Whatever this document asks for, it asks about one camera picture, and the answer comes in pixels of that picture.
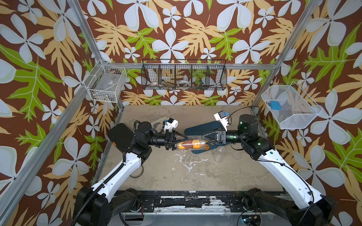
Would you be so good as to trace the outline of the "black hard case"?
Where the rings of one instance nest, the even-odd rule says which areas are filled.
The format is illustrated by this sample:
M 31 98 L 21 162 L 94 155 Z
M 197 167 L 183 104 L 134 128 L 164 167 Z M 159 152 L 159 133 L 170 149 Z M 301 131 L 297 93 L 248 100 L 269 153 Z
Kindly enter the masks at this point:
M 115 125 L 107 134 L 109 140 L 122 153 L 130 153 L 134 146 L 134 132 L 124 123 Z

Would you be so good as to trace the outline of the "blue object in basket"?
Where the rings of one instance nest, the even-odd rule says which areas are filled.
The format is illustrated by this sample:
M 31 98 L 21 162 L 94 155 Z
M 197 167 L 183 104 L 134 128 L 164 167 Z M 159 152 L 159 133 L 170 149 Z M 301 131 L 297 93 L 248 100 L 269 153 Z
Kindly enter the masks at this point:
M 269 106 L 272 110 L 280 111 L 282 109 L 282 106 L 278 101 L 270 101 Z

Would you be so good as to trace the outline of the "teal plastic tray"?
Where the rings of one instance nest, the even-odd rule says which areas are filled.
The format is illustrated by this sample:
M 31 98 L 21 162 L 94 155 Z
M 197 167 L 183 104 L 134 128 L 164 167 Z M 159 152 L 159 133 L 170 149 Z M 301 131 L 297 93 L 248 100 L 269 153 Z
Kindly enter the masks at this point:
M 212 122 L 208 122 L 202 125 L 198 125 L 198 126 L 194 126 L 194 127 L 190 127 L 185 129 L 184 134 L 187 136 L 201 136 L 207 132 L 213 131 L 213 130 L 219 130 L 219 129 L 223 129 L 222 124 L 219 121 L 212 121 Z M 210 149 L 208 151 L 217 149 L 218 146 L 216 145 L 212 145 L 211 143 L 208 143 L 210 146 Z M 192 151 L 194 154 L 200 154 L 200 153 L 204 153 L 207 152 L 206 150 L 194 150 Z

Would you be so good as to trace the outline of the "white mesh basket right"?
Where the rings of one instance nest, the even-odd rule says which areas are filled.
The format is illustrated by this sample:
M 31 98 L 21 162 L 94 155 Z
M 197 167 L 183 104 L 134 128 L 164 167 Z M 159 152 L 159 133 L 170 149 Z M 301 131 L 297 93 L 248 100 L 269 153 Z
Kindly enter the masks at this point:
M 261 97 L 282 130 L 306 129 L 322 112 L 322 107 L 296 82 L 272 85 Z M 272 100 L 280 103 L 280 111 L 270 108 Z

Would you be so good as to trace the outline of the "clear cookie jar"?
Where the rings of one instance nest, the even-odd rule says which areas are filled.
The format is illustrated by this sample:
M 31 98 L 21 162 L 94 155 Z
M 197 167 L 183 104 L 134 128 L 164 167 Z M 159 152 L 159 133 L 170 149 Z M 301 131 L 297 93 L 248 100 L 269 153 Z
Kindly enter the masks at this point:
M 225 156 L 227 155 L 227 150 L 224 146 L 219 146 L 214 153 L 214 161 L 216 163 L 221 163 L 223 161 L 223 159 L 225 158 Z
M 204 150 L 206 141 L 201 138 L 201 136 L 191 136 L 188 138 L 188 141 L 181 143 L 178 146 L 177 150 L 181 151 L 194 151 L 194 150 Z

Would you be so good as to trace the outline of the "clear cookie jar front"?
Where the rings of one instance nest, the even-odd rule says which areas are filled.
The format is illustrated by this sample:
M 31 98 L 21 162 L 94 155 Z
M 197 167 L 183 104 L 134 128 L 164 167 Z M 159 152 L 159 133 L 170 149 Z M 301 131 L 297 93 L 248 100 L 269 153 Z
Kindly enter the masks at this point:
M 191 136 L 188 138 L 188 141 L 181 143 L 178 146 L 177 150 L 181 151 L 194 151 L 194 150 L 204 150 L 206 141 L 201 138 L 201 136 Z

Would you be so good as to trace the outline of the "white work glove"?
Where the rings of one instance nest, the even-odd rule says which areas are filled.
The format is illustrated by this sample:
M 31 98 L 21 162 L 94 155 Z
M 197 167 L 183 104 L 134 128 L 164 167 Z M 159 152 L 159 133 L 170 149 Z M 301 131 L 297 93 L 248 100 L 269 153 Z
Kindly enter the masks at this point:
M 163 116 L 157 120 L 141 120 L 140 122 L 147 121 L 151 124 L 152 128 L 154 128 L 157 131 L 161 131 L 163 129 L 163 123 L 167 119 L 168 119 L 167 117 Z

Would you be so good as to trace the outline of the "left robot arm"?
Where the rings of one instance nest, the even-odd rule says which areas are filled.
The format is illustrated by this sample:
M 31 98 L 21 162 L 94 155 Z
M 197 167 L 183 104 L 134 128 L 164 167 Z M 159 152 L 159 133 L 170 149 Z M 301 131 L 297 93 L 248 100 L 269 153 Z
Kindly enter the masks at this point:
M 153 146 L 176 149 L 176 138 L 182 136 L 175 131 L 177 125 L 177 120 L 169 118 L 163 123 L 163 132 L 158 132 L 148 121 L 136 120 L 133 129 L 123 123 L 114 126 L 108 132 L 108 138 L 122 153 L 123 159 L 99 182 L 78 192 L 71 224 L 107 226 L 115 215 L 132 209 L 138 210 L 141 207 L 141 192 L 130 188 L 121 195 L 116 193 L 148 159 Z

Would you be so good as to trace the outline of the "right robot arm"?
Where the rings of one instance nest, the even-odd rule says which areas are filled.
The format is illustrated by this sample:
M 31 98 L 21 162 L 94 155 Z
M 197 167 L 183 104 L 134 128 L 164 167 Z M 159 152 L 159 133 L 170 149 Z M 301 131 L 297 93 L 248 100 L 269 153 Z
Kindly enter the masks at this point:
M 331 223 L 336 201 L 308 184 L 267 139 L 259 136 L 256 118 L 241 115 L 237 130 L 229 130 L 227 116 L 228 113 L 223 111 L 214 114 L 223 128 L 204 134 L 203 139 L 219 146 L 240 143 L 241 150 L 263 165 L 291 197 L 290 201 L 284 200 L 253 188 L 243 194 L 243 208 L 271 212 L 293 226 L 326 226 Z

